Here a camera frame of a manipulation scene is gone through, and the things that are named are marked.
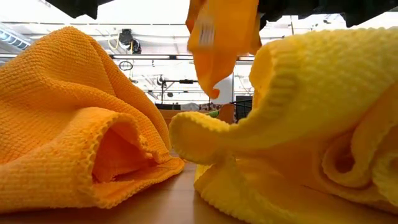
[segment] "ceiling light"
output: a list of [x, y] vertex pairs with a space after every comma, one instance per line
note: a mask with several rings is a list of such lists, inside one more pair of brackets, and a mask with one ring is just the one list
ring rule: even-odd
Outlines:
[[177, 55], [176, 58], [180, 60], [193, 60], [193, 56], [191, 55]]
[[18, 54], [0, 54], [0, 58], [14, 58], [18, 56]]
[[168, 55], [112, 55], [113, 59], [170, 59]]
[[34, 36], [30, 36], [29, 38], [30, 39], [40, 39], [42, 37], [43, 37], [43, 35], [34, 35]]
[[239, 60], [243, 61], [253, 61], [254, 57], [239, 57]]

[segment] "knit texture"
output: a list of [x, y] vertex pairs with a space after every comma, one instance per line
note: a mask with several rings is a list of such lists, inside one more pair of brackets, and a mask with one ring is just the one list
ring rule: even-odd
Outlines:
[[159, 110], [75, 28], [2, 66], [0, 86], [0, 213], [111, 208], [183, 169]]
[[213, 87], [232, 74], [238, 55], [255, 54], [261, 47], [258, 0], [190, 0], [186, 25], [191, 35], [198, 83], [212, 99]]
[[248, 223], [398, 223], [397, 40], [360, 29], [271, 42], [247, 118], [176, 115], [172, 144], [199, 164], [201, 197]]

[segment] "ceiling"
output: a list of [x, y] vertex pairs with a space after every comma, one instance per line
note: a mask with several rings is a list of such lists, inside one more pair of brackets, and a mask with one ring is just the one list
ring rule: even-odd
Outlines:
[[[118, 33], [121, 29], [131, 29], [134, 38], [142, 46], [142, 54], [182, 54], [186, 55], [189, 31], [185, 27], [188, 12], [188, 0], [115, 0], [98, 8], [98, 18], [94, 20], [88, 16], [72, 19], [62, 11], [51, 6], [44, 0], [0, 0], [7, 2], [6, 8], [0, 12], [0, 28], [12, 30], [14, 33], [29, 42], [41, 38], [54, 30], [65, 26], [73, 26], [92, 36], [109, 54], [129, 54], [125, 49], [116, 46]], [[270, 22], [260, 31], [262, 43], [280, 39], [294, 34], [303, 34], [311, 30], [345, 29], [345, 22], [339, 14], [312, 15], [306, 19], [298, 20], [297, 16], [283, 16], [277, 22]], [[359, 26], [353, 27], [391, 27], [398, 26], [397, 12], [386, 12]], [[21, 50], [0, 42], [1, 53], [18, 54]], [[155, 97], [159, 98], [160, 85], [157, 80], [162, 77], [169, 80], [193, 79], [196, 80], [195, 68], [190, 61], [182, 60], [130, 60], [134, 68], [125, 71], [126, 76], [137, 80], [136, 85], [145, 91], [152, 90]], [[248, 75], [250, 64], [237, 65], [234, 71], [234, 90], [238, 94], [252, 92]], [[174, 91], [173, 98], [196, 99], [207, 101], [197, 84], [173, 84], [168, 89]]]

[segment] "microfiber towel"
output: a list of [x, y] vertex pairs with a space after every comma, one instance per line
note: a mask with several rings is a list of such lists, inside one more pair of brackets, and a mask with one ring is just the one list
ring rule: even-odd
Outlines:
[[75, 28], [0, 68], [0, 213], [111, 208], [183, 169], [169, 149], [159, 110]]
[[247, 118], [180, 113], [172, 144], [201, 197], [248, 223], [398, 223], [397, 62], [397, 29], [271, 42]]
[[258, 0], [190, 0], [186, 25], [191, 35], [198, 83], [212, 99], [213, 87], [233, 72], [238, 55], [255, 54], [261, 46]]

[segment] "towel tag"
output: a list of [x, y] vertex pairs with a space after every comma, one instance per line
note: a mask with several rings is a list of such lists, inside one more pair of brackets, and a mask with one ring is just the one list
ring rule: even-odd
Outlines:
[[209, 18], [201, 18], [198, 21], [200, 24], [200, 36], [199, 36], [199, 46], [212, 46], [214, 43], [214, 24]]

